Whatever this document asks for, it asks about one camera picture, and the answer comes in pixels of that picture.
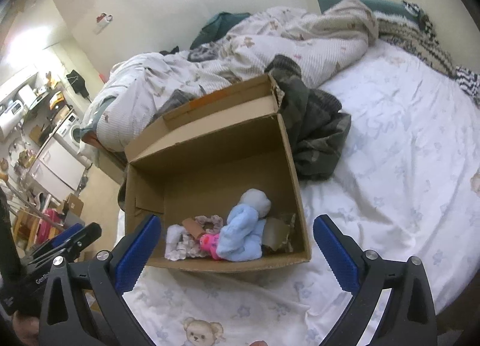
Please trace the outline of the white lace scrunchie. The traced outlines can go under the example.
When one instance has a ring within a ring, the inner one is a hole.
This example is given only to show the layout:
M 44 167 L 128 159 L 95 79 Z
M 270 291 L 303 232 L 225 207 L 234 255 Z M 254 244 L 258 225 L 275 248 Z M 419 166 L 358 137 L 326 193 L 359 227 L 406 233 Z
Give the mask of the white lace scrunchie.
M 165 239 L 164 257 L 168 261 L 180 261 L 187 258 L 203 258 L 205 253 L 200 249 L 191 234 L 181 225 L 171 225 Z

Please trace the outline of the beige lace scrunchie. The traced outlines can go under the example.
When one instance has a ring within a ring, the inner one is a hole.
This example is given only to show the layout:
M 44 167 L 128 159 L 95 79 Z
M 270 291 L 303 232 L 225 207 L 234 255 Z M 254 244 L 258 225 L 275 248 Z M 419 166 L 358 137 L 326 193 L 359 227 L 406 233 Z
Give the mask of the beige lace scrunchie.
M 193 220 L 197 222 L 206 233 L 213 235 L 218 234 L 224 226 L 224 219 L 216 214 L 212 216 L 195 216 Z

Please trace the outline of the light blue fluffy sock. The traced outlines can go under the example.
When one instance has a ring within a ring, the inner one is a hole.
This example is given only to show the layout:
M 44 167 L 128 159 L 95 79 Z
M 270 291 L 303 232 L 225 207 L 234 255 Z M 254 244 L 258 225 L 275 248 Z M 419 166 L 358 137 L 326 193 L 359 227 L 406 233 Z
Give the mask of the light blue fluffy sock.
M 234 206 L 220 230 L 216 254 L 227 261 L 254 261 L 262 257 L 266 219 L 252 206 Z

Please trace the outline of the white fluffy sock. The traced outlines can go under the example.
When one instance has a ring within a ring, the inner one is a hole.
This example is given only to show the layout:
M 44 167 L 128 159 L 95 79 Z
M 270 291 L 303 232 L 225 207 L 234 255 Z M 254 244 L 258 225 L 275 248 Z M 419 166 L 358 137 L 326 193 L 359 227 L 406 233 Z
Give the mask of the white fluffy sock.
M 244 192 L 240 197 L 239 204 L 249 205 L 255 209 L 258 212 L 260 219 L 267 216 L 272 206 L 272 203 L 266 194 L 258 189 L 248 189 Z

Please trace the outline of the brown paper piece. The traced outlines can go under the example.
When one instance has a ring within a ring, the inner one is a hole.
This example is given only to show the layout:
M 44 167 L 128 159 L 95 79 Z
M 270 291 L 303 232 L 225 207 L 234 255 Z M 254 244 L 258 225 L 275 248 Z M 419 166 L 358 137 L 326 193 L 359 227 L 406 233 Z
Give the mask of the brown paper piece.
M 262 236 L 264 253 L 292 253 L 292 237 L 295 232 L 295 213 L 267 216 Z

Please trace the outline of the white floral bed sheet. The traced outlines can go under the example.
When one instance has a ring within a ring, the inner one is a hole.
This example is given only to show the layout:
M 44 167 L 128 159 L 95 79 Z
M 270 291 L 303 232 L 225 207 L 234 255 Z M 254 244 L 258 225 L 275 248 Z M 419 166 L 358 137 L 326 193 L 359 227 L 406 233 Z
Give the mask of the white floral bed sheet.
M 324 84 L 352 115 L 333 176 L 300 185 L 308 222 L 328 214 L 385 259 L 421 258 L 437 312 L 479 268 L 479 111 L 457 83 L 382 41 Z M 148 267 L 129 308 L 157 345 L 218 322 L 221 345 L 318 345 L 350 295 L 318 249 L 304 264 L 237 275 Z

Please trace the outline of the cardboard box beside bed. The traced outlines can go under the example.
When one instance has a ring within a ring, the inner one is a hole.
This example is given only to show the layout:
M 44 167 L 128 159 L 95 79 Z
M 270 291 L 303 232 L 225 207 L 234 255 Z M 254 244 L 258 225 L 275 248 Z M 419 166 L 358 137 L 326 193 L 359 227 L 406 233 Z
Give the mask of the cardboard box beside bed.
M 97 152 L 97 167 L 118 185 L 121 185 L 124 182 L 125 164 L 108 150 L 98 150 Z

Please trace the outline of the open cardboard box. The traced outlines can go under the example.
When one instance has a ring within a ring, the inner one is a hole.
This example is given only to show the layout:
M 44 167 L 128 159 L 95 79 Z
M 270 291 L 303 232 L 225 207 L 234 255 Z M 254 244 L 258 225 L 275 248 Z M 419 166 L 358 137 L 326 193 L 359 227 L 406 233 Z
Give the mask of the open cardboard box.
M 126 147 L 125 230 L 149 215 L 162 229 L 198 215 L 226 216 L 248 189 L 263 191 L 274 216 L 293 214 L 289 253 L 256 261 L 169 261 L 160 238 L 148 265 L 190 272 L 239 273 L 288 267 L 312 250 L 278 87 L 270 75 L 231 85 L 169 111 Z

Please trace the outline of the white washing machine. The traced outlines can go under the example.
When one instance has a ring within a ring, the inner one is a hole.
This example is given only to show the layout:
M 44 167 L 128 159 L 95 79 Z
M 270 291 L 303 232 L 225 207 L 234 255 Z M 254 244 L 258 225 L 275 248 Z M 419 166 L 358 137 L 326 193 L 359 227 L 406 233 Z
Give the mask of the white washing machine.
M 59 125 L 54 138 L 71 154 L 76 155 L 80 151 L 80 119 L 75 112 L 67 115 Z

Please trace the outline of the camouflage jacket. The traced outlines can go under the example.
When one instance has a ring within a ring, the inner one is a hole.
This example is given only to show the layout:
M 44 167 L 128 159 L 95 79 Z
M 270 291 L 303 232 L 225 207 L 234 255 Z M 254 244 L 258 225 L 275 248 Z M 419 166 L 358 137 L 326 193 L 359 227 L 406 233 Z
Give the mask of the camouflage jacket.
M 283 92 L 281 116 L 301 180 L 328 180 L 340 161 L 352 125 L 334 95 L 308 88 L 292 58 L 275 55 L 265 68 Z

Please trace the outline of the beige patterned duvet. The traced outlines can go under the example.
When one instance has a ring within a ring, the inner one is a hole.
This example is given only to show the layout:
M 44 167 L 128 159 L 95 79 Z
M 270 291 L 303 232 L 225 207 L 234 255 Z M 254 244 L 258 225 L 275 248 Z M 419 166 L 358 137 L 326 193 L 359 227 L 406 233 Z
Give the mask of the beige patterned duvet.
M 117 63 L 87 108 L 80 135 L 121 152 L 180 90 L 202 97 L 264 73 L 276 55 L 301 69 L 318 88 L 360 60 L 379 37 L 379 21 L 360 0 L 343 0 L 322 14 L 272 7 L 233 26 L 220 40 L 174 55 L 135 55 Z

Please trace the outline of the black white knitted blanket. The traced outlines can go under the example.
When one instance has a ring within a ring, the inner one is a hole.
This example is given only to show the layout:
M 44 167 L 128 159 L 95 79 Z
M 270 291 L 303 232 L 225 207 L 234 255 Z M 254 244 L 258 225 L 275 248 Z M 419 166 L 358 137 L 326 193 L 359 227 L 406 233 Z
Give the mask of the black white knitted blanket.
M 452 56 L 441 47 L 434 25 L 422 8 L 413 2 L 402 1 L 402 5 L 412 18 L 374 12 L 379 23 L 379 38 L 455 80 L 473 105 L 479 108 L 479 74 L 454 63 Z

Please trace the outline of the green pillow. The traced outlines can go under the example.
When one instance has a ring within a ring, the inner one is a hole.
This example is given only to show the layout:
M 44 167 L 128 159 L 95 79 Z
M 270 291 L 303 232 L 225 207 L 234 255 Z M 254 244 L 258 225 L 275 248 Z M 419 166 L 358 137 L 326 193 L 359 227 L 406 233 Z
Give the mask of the green pillow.
M 317 0 L 321 11 L 326 11 L 343 0 Z M 416 21 L 418 12 L 416 10 L 408 10 L 408 8 L 400 2 L 391 2 L 388 0 L 360 0 L 368 8 L 378 11 L 388 16 L 403 16 L 411 21 Z

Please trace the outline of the dark green cushion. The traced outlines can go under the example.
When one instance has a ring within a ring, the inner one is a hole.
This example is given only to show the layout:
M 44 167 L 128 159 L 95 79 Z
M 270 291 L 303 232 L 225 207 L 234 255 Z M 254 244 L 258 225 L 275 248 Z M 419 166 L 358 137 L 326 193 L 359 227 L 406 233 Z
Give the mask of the dark green cushion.
M 221 12 L 214 15 L 200 30 L 191 43 L 190 49 L 196 49 L 203 44 L 218 41 L 235 25 L 250 17 L 250 13 Z

